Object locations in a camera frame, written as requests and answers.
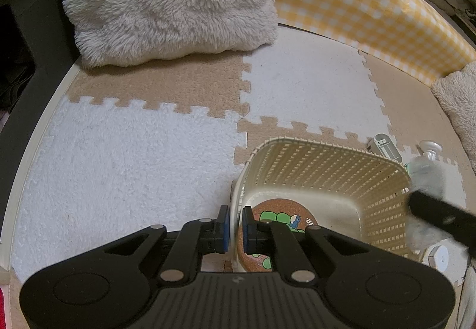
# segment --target green turtle illustration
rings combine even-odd
[[[272,211],[263,211],[263,212],[261,212],[261,215],[259,215],[259,219],[260,220],[278,221],[280,223],[286,224],[289,227],[289,229],[293,232],[304,232],[303,229],[297,229],[297,226],[298,226],[299,222],[301,221],[301,216],[299,216],[299,215],[289,216],[287,213],[284,213],[284,212],[280,212],[280,213],[277,214],[276,212],[272,212]],[[253,254],[252,256],[254,258],[259,258],[263,255]],[[271,269],[270,257],[265,257],[265,259],[263,260],[263,263],[261,265],[266,270],[270,270]]]

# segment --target cork coaster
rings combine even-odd
[[[276,198],[266,200],[253,208],[255,220],[270,219],[288,225],[291,231],[304,233],[306,226],[317,224],[309,210],[296,201]],[[241,225],[238,233],[238,259],[248,272],[272,271],[270,258],[266,255],[247,255],[243,251],[243,234]]]

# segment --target white plastic basket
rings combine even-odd
[[[323,227],[413,257],[405,242],[409,185],[405,167],[383,156],[299,138],[272,138],[254,150],[235,185],[231,246],[236,249],[241,233],[242,207],[287,198],[306,207]]]

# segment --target beige puzzle mat tile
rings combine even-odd
[[[14,269],[10,270],[10,317],[13,329],[29,329],[27,321],[20,309],[21,282]]]
[[[413,154],[418,154],[421,140],[441,144],[442,157],[458,164],[467,208],[476,212],[476,177],[458,136],[430,89],[390,64],[363,52],[362,55],[371,71],[370,78],[377,85],[375,93],[384,103],[382,112],[390,119],[389,132],[396,137],[397,148],[405,151],[405,146],[409,146]]]
[[[177,104],[175,111],[189,113],[191,106],[209,108],[209,116],[223,118],[225,110],[245,115],[248,104],[240,103],[249,82],[241,80],[249,64],[242,52],[193,54],[177,60],[156,60],[135,67],[105,66],[81,70],[67,91],[72,102],[92,96],[92,104],[118,98],[116,106],[131,99],[146,101],[145,108],[158,109],[162,102]]]
[[[453,312],[451,313],[451,316],[448,319],[445,329],[455,329],[456,319],[458,318],[458,307],[459,307],[459,301],[461,299],[461,291],[463,289],[463,286],[454,285],[454,287],[455,287],[456,303],[455,303],[455,307],[453,308]]]
[[[271,137],[296,137],[310,139],[313,141],[327,142],[340,146],[353,147],[355,149],[365,150],[366,144],[358,140],[357,134],[353,132],[346,132],[346,139],[336,138],[334,130],[327,127],[320,127],[322,134],[308,132],[308,125],[301,122],[291,121],[292,128],[278,127],[278,120],[274,117],[261,117],[261,124],[254,124],[248,122],[246,119],[241,119],[238,122],[237,129],[239,132],[247,133],[247,147],[237,147],[235,149],[235,164],[244,163],[257,146],[262,144]]]

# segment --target yellow checkered fabric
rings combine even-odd
[[[476,51],[423,0],[276,0],[279,21],[367,52],[426,85]]]

